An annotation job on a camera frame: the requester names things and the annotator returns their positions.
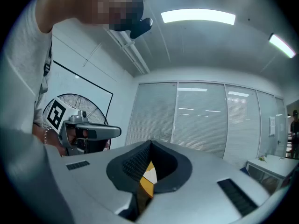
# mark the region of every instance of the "yellow object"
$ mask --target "yellow object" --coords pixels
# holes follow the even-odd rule
[[[152,162],[150,162],[148,168],[146,169],[147,171],[150,171],[151,169],[154,168],[154,165]],[[149,180],[147,180],[145,177],[142,177],[140,180],[140,184],[142,186],[142,188],[144,189],[144,191],[151,197],[153,198],[154,196],[154,184],[152,182],[150,182]]]

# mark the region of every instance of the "paper sign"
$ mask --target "paper sign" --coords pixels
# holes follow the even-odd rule
[[[270,116],[270,135],[275,135],[275,117]]]

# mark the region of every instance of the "white wall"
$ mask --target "white wall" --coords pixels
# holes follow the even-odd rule
[[[113,93],[107,120],[109,125],[122,129],[122,135],[111,142],[111,148],[117,148],[125,145],[137,88],[133,77],[106,52],[105,43],[91,56],[97,46],[95,40],[86,36],[71,21],[64,21],[53,28],[54,60]]]
[[[283,92],[278,84],[254,74],[209,67],[182,67],[172,69],[155,70],[147,75],[138,76],[135,79],[138,83],[161,82],[161,81],[214,81],[230,84],[243,85],[246,87],[268,92],[283,97]]]
[[[285,95],[285,105],[289,105],[299,100],[299,78],[298,80],[289,81],[289,83],[283,87]]]

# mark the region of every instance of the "whiteboard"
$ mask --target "whiteboard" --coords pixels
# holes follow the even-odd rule
[[[39,105],[44,109],[55,97],[63,94],[77,94],[92,101],[107,116],[108,108],[113,94],[84,80],[66,68],[53,62],[51,64],[48,92]]]

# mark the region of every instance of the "person in background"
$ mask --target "person in background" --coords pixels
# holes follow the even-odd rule
[[[292,134],[292,151],[291,151],[291,157],[294,157],[294,154],[296,153],[296,157],[298,157],[298,151],[299,151],[299,120],[298,120],[298,111],[293,111],[293,117],[294,121],[291,123],[291,134]]]
[[[7,37],[1,54],[1,65],[10,66],[36,97],[32,133],[42,143],[55,146],[61,155],[66,150],[53,129],[43,128],[42,110],[38,109],[42,95],[48,90],[52,63],[52,28],[56,23],[76,18],[90,25],[123,24],[139,0],[32,0],[24,9]],[[71,143],[75,129],[67,131]]]

